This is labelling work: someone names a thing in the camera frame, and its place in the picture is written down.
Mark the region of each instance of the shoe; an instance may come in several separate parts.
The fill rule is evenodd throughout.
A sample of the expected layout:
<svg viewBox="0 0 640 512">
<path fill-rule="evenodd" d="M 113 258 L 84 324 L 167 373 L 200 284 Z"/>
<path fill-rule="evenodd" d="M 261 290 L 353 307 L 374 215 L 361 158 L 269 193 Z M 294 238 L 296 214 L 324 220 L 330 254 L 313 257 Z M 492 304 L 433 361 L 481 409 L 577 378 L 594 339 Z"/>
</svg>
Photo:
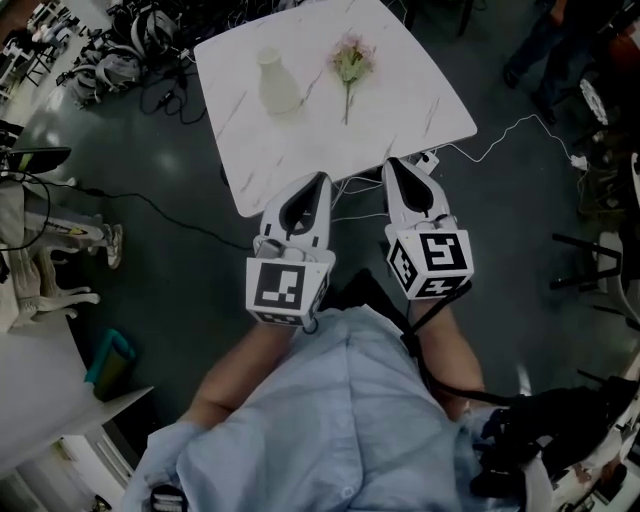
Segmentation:
<svg viewBox="0 0 640 512">
<path fill-rule="evenodd" d="M 544 117 L 544 120 L 549 125 L 553 126 L 554 124 L 556 124 L 558 120 L 556 119 L 556 115 L 553 113 L 553 109 L 551 107 L 548 107 L 546 103 L 544 103 L 540 99 L 540 96 L 538 96 L 537 93 L 534 92 L 531 94 L 531 101 L 533 101 L 533 104 L 538 107 L 538 110 L 542 114 L 542 117 Z"/>
<path fill-rule="evenodd" d="M 511 71 L 509 71 L 509 68 L 507 66 L 505 66 L 502 70 L 502 78 L 504 79 L 504 83 L 507 84 L 507 87 L 509 89 L 515 89 L 520 82 L 520 80 L 518 80 L 518 77 Z"/>
<path fill-rule="evenodd" d="M 124 238 L 122 224 L 112 226 L 111 232 L 111 245 L 107 246 L 107 263 L 110 269 L 116 269 L 122 261 L 122 241 Z"/>
</svg>

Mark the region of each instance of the flower stem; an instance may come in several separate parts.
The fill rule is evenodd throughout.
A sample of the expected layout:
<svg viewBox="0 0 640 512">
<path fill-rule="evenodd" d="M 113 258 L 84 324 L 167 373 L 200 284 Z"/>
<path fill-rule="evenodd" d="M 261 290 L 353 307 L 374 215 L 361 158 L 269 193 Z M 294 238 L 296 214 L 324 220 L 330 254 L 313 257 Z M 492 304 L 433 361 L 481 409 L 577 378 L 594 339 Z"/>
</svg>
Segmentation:
<svg viewBox="0 0 640 512">
<path fill-rule="evenodd" d="M 349 124 L 349 93 L 351 92 L 351 82 L 347 82 L 347 101 L 344 106 L 344 124 Z"/>
</svg>

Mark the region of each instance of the white marble table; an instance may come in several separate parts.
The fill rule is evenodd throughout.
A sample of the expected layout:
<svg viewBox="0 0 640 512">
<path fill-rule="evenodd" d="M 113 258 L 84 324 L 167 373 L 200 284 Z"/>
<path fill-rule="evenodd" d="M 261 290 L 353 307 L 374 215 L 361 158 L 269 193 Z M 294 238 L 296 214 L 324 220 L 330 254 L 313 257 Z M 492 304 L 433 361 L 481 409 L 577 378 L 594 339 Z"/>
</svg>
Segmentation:
<svg viewBox="0 0 640 512">
<path fill-rule="evenodd" d="M 328 64 L 343 34 L 375 49 L 375 69 L 354 88 Z M 304 99 L 270 116 L 258 96 L 256 55 L 280 50 Z M 287 184 L 324 171 L 337 181 L 474 135 L 476 126 L 427 52 L 379 0 L 326 0 L 274 14 L 195 49 L 209 120 L 229 186 L 244 217 L 260 213 Z"/>
</svg>

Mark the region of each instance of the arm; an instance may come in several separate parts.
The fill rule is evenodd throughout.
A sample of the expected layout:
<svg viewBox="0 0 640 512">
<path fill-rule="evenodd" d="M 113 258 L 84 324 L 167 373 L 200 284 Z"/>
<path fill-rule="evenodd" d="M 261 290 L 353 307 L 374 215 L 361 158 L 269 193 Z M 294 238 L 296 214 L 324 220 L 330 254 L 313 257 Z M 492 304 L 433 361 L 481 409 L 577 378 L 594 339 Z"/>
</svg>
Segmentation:
<svg viewBox="0 0 640 512">
<path fill-rule="evenodd" d="M 413 301 L 414 320 L 419 320 L 436 301 Z M 418 331 L 424 364 L 435 379 L 456 389 L 484 391 L 482 370 L 473 350 L 464 339 L 451 309 L 447 306 Z M 451 420 L 460 417 L 469 400 L 432 389 L 433 397 Z"/>
<path fill-rule="evenodd" d="M 257 324 L 205 376 L 180 418 L 213 428 L 238 409 L 289 351 L 295 329 Z"/>
<path fill-rule="evenodd" d="M 564 10 L 567 7 L 567 0 L 556 0 L 549 15 L 553 22 L 559 27 L 564 23 Z"/>
</svg>

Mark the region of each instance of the black cable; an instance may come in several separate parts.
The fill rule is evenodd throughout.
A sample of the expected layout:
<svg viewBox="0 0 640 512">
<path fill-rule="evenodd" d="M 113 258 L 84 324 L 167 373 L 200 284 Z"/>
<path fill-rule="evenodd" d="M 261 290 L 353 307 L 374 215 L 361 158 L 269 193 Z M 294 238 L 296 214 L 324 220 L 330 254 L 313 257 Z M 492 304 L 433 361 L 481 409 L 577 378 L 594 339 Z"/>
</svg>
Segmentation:
<svg viewBox="0 0 640 512">
<path fill-rule="evenodd" d="M 442 311 L 447 305 L 451 304 L 453 301 L 459 299 L 465 293 L 471 290 L 471 286 L 472 286 L 471 281 L 467 281 L 464 285 L 457 288 L 452 293 L 450 293 L 449 295 L 447 295 L 446 297 L 438 301 L 438 303 L 435 306 L 433 306 L 429 311 L 427 311 L 422 316 L 422 318 L 420 318 L 420 320 L 418 320 L 414 325 L 411 326 L 409 331 L 405 332 L 401 336 L 401 340 L 409 350 L 409 354 L 415 359 L 417 359 L 420 375 L 422 376 L 422 380 L 424 381 L 427 388 L 429 388 L 430 385 L 435 385 L 436 387 L 440 388 L 441 390 L 451 395 L 467 398 L 469 400 L 489 402 L 489 403 L 500 405 L 500 406 L 509 406 L 514 401 L 513 397 L 504 397 L 500 395 L 494 395 L 493 393 L 487 393 L 485 391 L 466 391 L 466 390 L 451 387 L 447 384 L 440 382 L 427 369 L 427 366 L 424 362 L 424 358 L 422 357 L 422 350 L 420 348 L 420 340 L 418 339 L 417 332 L 427 322 L 429 322 L 438 313 L 440 313 L 440 311 Z"/>
<path fill-rule="evenodd" d="M 22 174 L 24 176 L 29 176 L 30 178 L 35 179 L 38 184 L 40 184 L 40 185 L 42 185 L 44 187 L 44 190 L 47 193 L 47 214 L 45 215 L 44 222 L 42 223 L 42 229 L 40 230 L 40 232 L 33 239 L 31 239 L 26 244 L 21 245 L 20 247 L 8 247 L 6 249 L 0 249 L 0 252 L 21 251 L 22 249 L 26 249 L 27 247 L 31 247 L 33 244 L 36 243 L 38 238 L 40 238 L 44 234 L 44 232 L 46 231 L 47 223 L 49 222 L 49 217 L 51 216 L 51 194 L 50 194 L 49 189 L 47 188 L 47 185 L 46 185 L 46 184 L 49 184 L 49 183 L 41 180 L 37 176 L 34 176 L 33 174 L 30 174 L 28 172 L 11 171 L 11 173 L 14 173 L 14 174 L 15 173 L 19 173 L 19 174 Z M 2 180 L 15 181 L 16 183 L 20 183 L 20 184 L 22 184 L 22 182 L 24 181 L 24 180 L 18 180 L 16 178 L 14 178 L 13 176 L 3 176 L 2 179 L 0 179 L 0 181 L 2 181 Z"/>
<path fill-rule="evenodd" d="M 178 63 L 177 67 L 165 71 L 159 79 L 146 85 L 143 84 L 142 92 L 140 93 L 140 102 L 139 102 L 140 111 L 145 115 L 153 115 L 162 109 L 164 110 L 164 113 L 168 116 L 178 115 L 178 118 L 180 119 L 180 123 L 183 125 L 195 124 L 200 120 L 202 120 L 202 118 L 207 112 L 206 107 L 194 119 L 185 120 L 184 118 L 184 109 L 186 108 L 187 103 L 189 101 L 189 97 L 187 95 L 187 90 L 186 90 L 187 77 L 198 74 L 197 72 L 185 73 L 185 71 L 192 64 L 193 63 L 189 61 L 189 63 L 186 66 L 183 66 L 181 61 Z M 145 101 L 144 101 L 146 91 L 148 91 L 152 87 L 164 81 L 170 81 L 170 80 L 173 80 L 173 85 L 167 90 L 167 92 L 163 96 L 161 96 L 156 106 L 152 110 L 147 110 L 145 108 Z M 184 91 L 184 97 L 182 97 L 179 94 L 180 89 Z M 170 105 L 174 101 L 178 102 L 178 107 L 175 110 L 171 110 Z"/>
<path fill-rule="evenodd" d="M 30 175 L 29 173 L 24 173 L 27 176 L 33 177 L 33 175 Z M 153 208 L 158 214 L 160 214 L 160 216 L 165 219 L 168 222 L 171 222 L 173 224 L 176 224 L 177 226 L 180 226 L 181 228 L 184 229 L 190 229 L 192 231 L 197 231 L 203 235 L 207 235 L 207 236 L 211 236 L 213 238 L 215 238 L 218 242 L 220 242 L 221 244 L 224 245 L 228 245 L 229 247 L 233 247 L 234 249 L 238 249 L 240 251 L 253 251 L 253 247 L 243 247 L 241 245 L 238 245 L 234 242 L 229 242 L 228 240 L 225 240 L 224 238 L 222 238 L 220 235 L 218 235 L 217 233 L 213 232 L 213 231 L 209 231 L 208 229 L 204 229 L 201 228 L 199 226 L 194 226 L 192 224 L 187 224 L 186 222 L 182 222 L 180 220 L 174 219 L 173 217 L 170 217 L 169 215 L 167 215 L 166 213 L 164 213 L 151 199 L 149 199 L 148 197 L 139 194 L 138 192 L 131 192 L 131 193 L 127 193 L 127 194 L 108 194 L 107 192 L 100 190 L 98 188 L 82 188 L 78 185 L 68 185 L 66 183 L 51 183 L 51 182 L 42 182 L 42 180 L 40 180 L 41 183 L 46 183 L 46 185 L 52 185 L 54 187 L 62 187 L 62 188 L 70 188 L 73 190 L 77 190 L 78 192 L 83 192 L 89 196 L 93 196 L 93 197 L 106 197 L 108 199 L 121 199 L 121 198 L 127 198 L 127 197 L 137 197 L 139 199 L 142 199 L 145 203 L 147 203 L 149 206 L 151 206 L 151 208 Z"/>
</svg>

